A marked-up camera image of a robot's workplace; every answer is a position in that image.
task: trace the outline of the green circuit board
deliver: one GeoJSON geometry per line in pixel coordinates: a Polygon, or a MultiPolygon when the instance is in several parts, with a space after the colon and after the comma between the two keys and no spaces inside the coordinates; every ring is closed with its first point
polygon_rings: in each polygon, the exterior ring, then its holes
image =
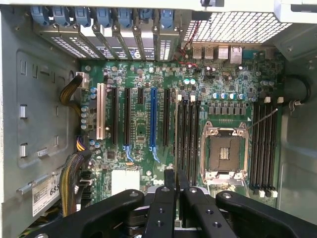
{"type": "MultiPolygon", "coordinates": [[[[123,61],[93,61],[86,60],[82,65],[82,72],[89,75],[90,87],[96,88],[97,83],[107,85],[106,98],[106,126],[109,131],[104,140],[98,140],[100,148],[88,146],[93,152],[94,166],[90,170],[94,174],[93,203],[111,196],[113,170],[139,171],[140,190],[146,192],[148,187],[163,185],[164,169],[174,168],[175,163],[175,112],[177,109],[177,95],[195,95],[199,100],[199,135],[207,121],[211,121],[216,127],[237,128],[243,122],[246,126],[253,123],[253,103],[263,100],[265,96],[276,98],[282,89],[282,82],[278,75],[283,71],[284,59],[278,55],[273,60],[263,60],[256,57],[243,59],[242,69],[236,65],[226,65],[211,61],[197,62],[202,70],[188,69],[185,64],[162,62],[123,62],[123,61]],[[209,75],[204,67],[209,65],[215,68],[215,72],[209,75]],[[269,81],[272,85],[263,85],[263,81],[269,81]],[[157,156],[160,163],[155,161],[150,144],[150,111],[151,88],[157,88],[157,156]],[[118,97],[118,137],[117,143],[112,140],[113,122],[113,97],[112,88],[117,89],[118,97]],[[125,123],[125,88],[131,92],[131,156],[133,162],[127,159],[123,149],[123,135],[125,123]],[[143,91],[143,103],[139,103],[138,88],[143,91]],[[163,120],[164,120],[164,89],[170,90],[168,145],[163,146],[163,120]]],[[[92,106],[91,92],[82,91],[81,106],[92,106]]],[[[88,127],[81,131],[85,143],[93,140],[96,132],[96,111],[93,109],[88,116],[88,127]]],[[[249,137],[248,154],[252,151],[252,137],[249,137]]],[[[244,161],[244,142],[241,143],[239,155],[240,164],[244,161]]],[[[276,151],[276,163],[278,164],[279,149],[276,151]]],[[[197,173],[197,185],[206,187],[197,173]]],[[[211,190],[221,191],[222,186],[211,186],[211,190]]],[[[252,193],[248,188],[241,187],[235,190],[243,195],[252,193]]],[[[265,198],[262,202],[274,206],[275,199],[265,198]]]]}

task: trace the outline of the motherboard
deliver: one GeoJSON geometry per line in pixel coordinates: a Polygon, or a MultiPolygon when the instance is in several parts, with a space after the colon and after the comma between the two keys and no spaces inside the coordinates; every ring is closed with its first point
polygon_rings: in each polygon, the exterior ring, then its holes
{"type": "Polygon", "coordinates": [[[212,196],[232,190],[275,206],[283,65],[282,55],[248,50],[240,65],[83,61],[92,203],[128,188],[146,193],[164,184],[165,169],[181,169],[212,196]]]}

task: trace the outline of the black wire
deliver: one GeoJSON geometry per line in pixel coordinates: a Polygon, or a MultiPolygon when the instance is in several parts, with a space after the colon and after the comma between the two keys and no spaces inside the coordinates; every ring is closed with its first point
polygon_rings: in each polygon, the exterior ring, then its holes
{"type": "Polygon", "coordinates": [[[300,102],[301,102],[301,104],[306,103],[312,95],[312,88],[311,88],[311,85],[309,84],[309,82],[307,81],[307,79],[304,76],[298,75],[298,74],[288,74],[285,76],[285,78],[294,78],[294,79],[301,81],[304,84],[304,86],[306,87],[306,96],[303,100],[300,100],[300,102]]]}

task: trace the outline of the white pci slot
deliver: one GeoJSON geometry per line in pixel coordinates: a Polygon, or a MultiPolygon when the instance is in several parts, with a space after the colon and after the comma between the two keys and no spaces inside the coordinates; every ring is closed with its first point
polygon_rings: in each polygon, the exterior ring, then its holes
{"type": "Polygon", "coordinates": [[[106,137],[106,85],[97,83],[97,140],[106,137]]]}

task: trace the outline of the white label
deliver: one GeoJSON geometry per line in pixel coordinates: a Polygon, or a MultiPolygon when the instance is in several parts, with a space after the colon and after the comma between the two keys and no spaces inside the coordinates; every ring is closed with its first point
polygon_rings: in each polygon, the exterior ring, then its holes
{"type": "Polygon", "coordinates": [[[59,177],[61,168],[54,175],[49,176],[44,182],[32,188],[33,217],[43,210],[51,201],[59,197],[59,177]]]}

